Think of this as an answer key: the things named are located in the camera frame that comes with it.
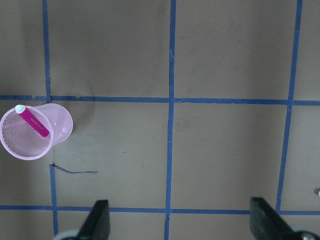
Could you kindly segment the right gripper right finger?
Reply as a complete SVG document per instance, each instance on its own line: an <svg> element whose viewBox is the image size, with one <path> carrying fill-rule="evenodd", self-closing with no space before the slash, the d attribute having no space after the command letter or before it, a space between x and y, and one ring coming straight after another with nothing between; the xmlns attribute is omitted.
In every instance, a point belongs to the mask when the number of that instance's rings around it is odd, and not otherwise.
<svg viewBox="0 0 320 240"><path fill-rule="evenodd" d="M299 240L300 234L262 197L250 199L249 228L256 240Z"/></svg>

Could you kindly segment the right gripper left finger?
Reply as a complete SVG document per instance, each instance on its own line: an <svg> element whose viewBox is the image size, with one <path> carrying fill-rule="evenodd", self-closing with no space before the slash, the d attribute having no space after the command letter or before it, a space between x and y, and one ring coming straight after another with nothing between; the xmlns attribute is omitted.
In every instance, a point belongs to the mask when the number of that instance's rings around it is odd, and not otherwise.
<svg viewBox="0 0 320 240"><path fill-rule="evenodd" d="M97 200L84 221L77 240L108 240L111 231L108 200Z"/></svg>

